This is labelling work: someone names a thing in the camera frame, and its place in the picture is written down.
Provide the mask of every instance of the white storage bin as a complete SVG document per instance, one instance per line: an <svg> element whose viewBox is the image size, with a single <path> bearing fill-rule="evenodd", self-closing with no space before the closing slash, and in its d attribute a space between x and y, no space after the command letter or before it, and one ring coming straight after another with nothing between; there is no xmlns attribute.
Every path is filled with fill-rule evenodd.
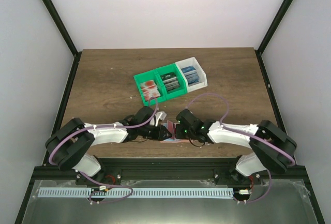
<svg viewBox="0 0 331 224"><path fill-rule="evenodd" d="M185 60L178 61L175 64L179 68L179 71L181 72L181 74L185 80L187 92L196 91L197 89L208 86L206 73L203 71L203 69L201 68L201 66L199 65L199 63L195 57L191 57L191 58L188 58ZM182 72L182 68L185 68L188 66L193 66L197 70L197 74L199 76L198 83L191 84L190 86L188 85L187 80Z"/></svg>

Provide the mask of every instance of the cable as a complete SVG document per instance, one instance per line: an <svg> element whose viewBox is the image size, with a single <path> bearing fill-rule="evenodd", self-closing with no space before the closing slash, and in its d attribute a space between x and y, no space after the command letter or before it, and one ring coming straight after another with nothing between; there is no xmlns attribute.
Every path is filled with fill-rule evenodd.
<svg viewBox="0 0 331 224"><path fill-rule="evenodd" d="M157 102L157 98L155 97L151 97L148 101L148 104L151 102L152 99L155 99L155 110L153 112L153 114L151 115L150 118L148 118L148 120L146 120L143 123L137 124L137 125L133 125L133 126L119 126L119 127L124 127L124 128L137 128L137 127L141 127L146 125L147 123L149 123L153 118L154 115L157 112L157 108L158 108L158 102ZM50 157L48 158L48 162L51 165L56 165L56 163L53 162L53 157L55 155L55 153L59 150L59 148L61 146L63 146L64 143L66 143L68 140L70 140L71 138L75 137L76 135L80 134L81 132L85 132L87 130L91 130L91 129L99 129L99 128L110 128L110 127L115 127L113 124L101 124L101 125L94 125L94 126L90 126L90 127L85 127L82 129L77 130L76 132L73 132L71 135L67 136L66 138L64 138L55 148L54 150L51 152Z"/></svg>
<svg viewBox="0 0 331 224"><path fill-rule="evenodd" d="M195 146L195 147L202 147L202 146L204 146L204 145L205 145L205 143L206 143L206 142L203 142L203 144L202 144L202 145L194 145L194 144L192 143L192 140L191 140L191 138L189 138L188 140L189 140L189 141L190 141L190 143L191 143L193 146Z"/></svg>
<svg viewBox="0 0 331 224"><path fill-rule="evenodd" d="M126 196L121 197L121 198L118 198L118 199L115 199L115 200L113 200L113 201L99 202L100 204L119 202L119 201L122 201L122 200L128 198L130 195L133 194L133 188L130 187L130 186L103 184L103 183L100 183L100 182L98 182L98 181L95 181L94 179L90 178L88 175L86 175L86 174L83 173L83 172L80 172L80 173L81 173L86 179L90 180L92 183L97 184L97 185L106 186L106 187L109 187L109 188L126 188L126 189L130 189L130 193L127 194ZM90 200L90 202L94 202L94 201L92 200L92 196L93 196L95 193L97 193L97 192L102 192L102 191L101 191L101 190L97 190L97 191L92 192L92 193L89 195L89 197L88 197L88 199Z"/></svg>
<svg viewBox="0 0 331 224"><path fill-rule="evenodd" d="M146 120L145 122L143 123L140 123L140 124L137 124L137 125L133 125L133 126L125 126L125 128L137 128L137 127L141 127L141 126L144 126L146 125L147 123L149 123L152 118L154 118L156 112L157 112L157 109L158 109L158 102L157 102L157 98L155 97L151 97L148 101L148 105L150 104L151 100L152 99L155 99L155 110L153 112L153 114L151 115L150 118L148 118L148 120ZM79 133L81 132L84 132L84 131L87 131L87 130L91 130L91 129L95 129L95 128L109 128L109 127L115 127L113 124L102 124L102 125L94 125L94 126L90 126L90 127L85 127L85 128L82 128L82 129L79 129L77 130L76 132L72 133L71 135L67 136L66 138L64 138L55 148L54 150L52 151L52 153L50 154L50 157L48 158L48 162L51 164L51 165L56 165L56 163L53 162L53 157L55 155L55 153L60 149L61 146L63 146L64 143L66 143L68 140L70 140L71 138L75 137L76 135L78 135ZM83 172L80 172L86 179L90 180L92 183L94 184L97 184L97 185L101 185L101 186L106 186L106 187L112 187L112 188L127 188L127 189L130 189L131 192L129 194L127 194L126 196L124 197L121 197L119 199L116 199L114 201L110 201L110 202L102 202L102 203L112 203L112 202L118 202L118 201L121 201L121 200L124 200L126 198L128 198L130 195L133 194L133 188L132 187L129 187L129 186L122 186L122 185L110 185L110 184L103 184L103 183L100 183L98 181L95 181L94 179L90 178L88 175L86 175L85 173ZM92 195L94 193L92 193L90 196L89 196L89 200L91 202L92 199Z"/></svg>
<svg viewBox="0 0 331 224"><path fill-rule="evenodd" d="M112 175L106 175L104 178L111 178L113 181L113 184L115 183L115 178Z"/></svg>
<svg viewBox="0 0 331 224"><path fill-rule="evenodd" d="M267 173L269 175L269 185L268 185L267 191L263 195L261 195L259 198L256 198L255 200L244 201L245 204L247 204L247 203L255 203L257 201L260 201L260 200L262 200L263 198L265 198L269 194L269 191L270 191L271 185L272 185L272 178L271 178L271 174L270 174L270 171L269 170L267 170ZM237 203L240 203L240 201L237 200L235 197L233 197L233 200L235 200Z"/></svg>
<svg viewBox="0 0 331 224"><path fill-rule="evenodd" d="M251 186L250 186L250 190L251 190L251 193L253 193L254 180L253 180L253 177L252 177L252 176L249 176L248 178L249 178L250 181L252 182L252 184L251 184Z"/></svg>
<svg viewBox="0 0 331 224"><path fill-rule="evenodd" d="M248 132L245 132L245 131L241 131L241 130L237 130L237 129L233 129L233 128L229 128L229 127L227 127L226 125L224 125L223 120L226 118L226 116L227 116L228 113L229 113L229 104L228 104L228 101L227 101L224 97L222 97L222 96L220 96L220 95L218 95L218 94L216 94L216 93L203 93L203 94L198 95L195 99L193 99L193 100L192 100L192 101L186 106L186 109L187 109L187 108L188 108L188 107L189 107L189 106L190 106L195 100L197 100L197 99L200 98L201 96L205 96L205 95L217 96L217 97L221 98L221 99L225 102L225 104L227 105L227 111L225 112L225 114L222 116L222 118L221 118L220 121L219 121L220 124L221 124L221 127L222 127L222 128L224 128L225 130L231 131L231 132L239 133L240 135L248 136L248 137L253 138L253 139L257 140L257 141L260 141L260 142L262 142L263 144L269 146L270 148L276 150L276 151L279 152L281 155L285 156L285 157L291 162L291 164L289 164L289 166L294 166L294 165L296 164L296 163L295 163L295 160L294 160L289 154L287 154L287 153L284 152L283 150L279 149L278 147L274 146L273 144L267 142L266 140L261 139L261 138L258 137L258 136L252 135L251 133L248 133Z"/></svg>
<svg viewBox="0 0 331 224"><path fill-rule="evenodd" d="M282 154L283 156L285 156L285 157L291 162L291 164L289 164L289 166L294 166L294 165L296 164L296 163L295 163L295 160L294 160L289 154L287 154L287 153L284 152L283 150L279 149L278 147L274 146L273 144L267 142L266 140L261 139L261 138L258 137L258 136L252 135L252 134L250 134L250 133L248 133L248 132L244 132L244 131L241 131L241 130L237 130L237 129L233 129L233 128L229 128L229 127L225 126L225 125L223 124L223 120L226 118L226 116L227 116L228 113L229 113L229 104L228 104L228 101L227 101L224 97L222 97L222 96L220 96L220 95L218 95L218 94L216 94L216 93L202 93L202 94L198 95L196 98L194 98L194 99L193 99L193 100L192 100L192 101L191 101L191 102L190 102L185 108L188 109L188 107L189 107L193 102L195 102L198 98L200 98L201 96L206 96L206 95L217 96L217 97L221 98L221 99L225 102L225 104L227 105L227 110L226 110L225 114L224 114L224 115L222 116L222 118L219 120L219 122L220 122L222 128L224 128L225 130L231 131L231 132L239 133L240 135L248 136L248 137L253 138L253 139L257 140L257 141L260 141L260 142L262 142L263 144L265 144L265 145L271 147L272 149L276 150L277 152L279 152L280 154ZM268 186L268 189L267 189L267 191L265 192L265 194L263 194L261 197L255 199L255 200L253 200L253 201L249 201L249 202L244 201L245 204L246 204L246 203L253 203L253 202L257 202L257 201L259 201L259 200L262 200L262 199L263 199L263 198L269 193L269 191L270 191L270 189L271 189L271 185L272 185L272 178L271 178L271 174L270 174L269 170L267 170L267 173L268 173L268 175L269 175L269 186Z"/></svg>

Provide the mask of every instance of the red wire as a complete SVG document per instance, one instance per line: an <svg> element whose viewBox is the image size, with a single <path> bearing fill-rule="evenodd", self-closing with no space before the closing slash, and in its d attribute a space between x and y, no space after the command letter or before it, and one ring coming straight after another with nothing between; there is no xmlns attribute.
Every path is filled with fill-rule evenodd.
<svg viewBox="0 0 331 224"><path fill-rule="evenodd" d="M115 178L112 175L106 175L104 178L111 178L113 181L113 184L115 183Z"/></svg>
<svg viewBox="0 0 331 224"><path fill-rule="evenodd" d="M253 193L253 186L254 186L254 180L253 180L253 177L252 176L249 176L248 177L250 179L250 181L252 182L252 186L250 187L251 188L251 194Z"/></svg>

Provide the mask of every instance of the black bracket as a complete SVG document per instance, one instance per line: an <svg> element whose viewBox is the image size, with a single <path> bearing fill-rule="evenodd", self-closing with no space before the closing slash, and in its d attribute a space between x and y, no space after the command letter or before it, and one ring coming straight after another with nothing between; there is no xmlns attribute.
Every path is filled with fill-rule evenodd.
<svg viewBox="0 0 331 224"><path fill-rule="evenodd" d="M270 121L261 121L255 135L268 140L291 157L297 148L295 141ZM265 168L277 174L286 172L290 161L284 155L253 138L250 138L249 145Z"/></svg>
<svg viewBox="0 0 331 224"><path fill-rule="evenodd" d="M251 184L251 180L242 176L239 180L232 176L230 171L225 171L223 168L214 169L214 182L216 185L227 185L228 187L247 188Z"/></svg>
<svg viewBox="0 0 331 224"><path fill-rule="evenodd" d="M120 168L112 168L107 169L107 171L99 171L94 177L92 177L92 179L103 184L120 185L122 179L122 170ZM86 185L87 187L100 186L92 183L90 180L86 179L79 173L77 175L76 185Z"/></svg>
<svg viewBox="0 0 331 224"><path fill-rule="evenodd" d="M153 112L154 110L152 108L143 106L135 115L128 116L119 122L124 126L137 125L147 121L152 116ZM172 137L172 134L163 125L151 126L146 124L138 128L127 129L127 132L128 136L123 143L132 141L136 139L137 136L142 136L143 138L150 140L166 140Z"/></svg>
<svg viewBox="0 0 331 224"><path fill-rule="evenodd" d="M207 134L215 120L206 120L205 122L202 122L188 109L180 111L176 120L178 121L178 124L176 125L177 139L192 139L198 140L200 143L213 143Z"/></svg>

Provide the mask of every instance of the green storage bin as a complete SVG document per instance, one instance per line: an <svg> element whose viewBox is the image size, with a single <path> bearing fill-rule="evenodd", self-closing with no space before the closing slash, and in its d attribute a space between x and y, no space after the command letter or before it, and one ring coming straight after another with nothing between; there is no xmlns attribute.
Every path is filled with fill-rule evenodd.
<svg viewBox="0 0 331 224"><path fill-rule="evenodd" d="M144 82L147 82L149 80L153 80L155 82L155 84L158 88L158 91L161 95L157 98L157 101L158 102L163 102L163 101L167 100L167 98L166 98L166 93L167 93L166 88L164 87L164 84L161 80L161 77L156 74L155 70L150 70L150 71L135 75L133 77L134 77L134 80L136 81L137 88L139 90L141 99L142 99L145 106L148 106L148 101L145 101L145 99L144 99L143 92L140 89L140 84L144 83ZM154 105L154 104L155 104L155 100L153 99L151 101L151 105Z"/></svg>
<svg viewBox="0 0 331 224"><path fill-rule="evenodd" d="M179 83L179 88L176 88L176 89L173 89L173 90L167 92L167 89L164 87L165 92L166 92L165 97L167 98L167 100L187 93L184 78L183 78L182 74L180 73L176 64L162 66L162 67L155 69L155 71L156 71L157 75L159 75L162 84L163 84L163 82L162 82L161 76L164 74L173 72L173 73L175 73L175 75L177 77L177 80Z"/></svg>
<svg viewBox="0 0 331 224"><path fill-rule="evenodd" d="M183 72L182 68L187 66L193 66L197 70L197 74L199 76L199 82L189 85ZM167 74L169 72L175 73L177 76L177 80L179 83L179 88L173 89L167 92L165 85L161 79L161 76ZM195 57L187 58L185 60L178 61L174 64L165 65L154 70L150 70L138 75L134 76L134 80L136 81L137 88L139 90L139 94L145 106L148 106L148 101L145 101L142 90L140 89L140 84L147 82L149 80L153 80L158 87L160 97L158 97L158 102L163 102L177 96L181 96L191 91L195 91L197 89L207 87L207 77L206 73L203 71L201 66Z"/></svg>

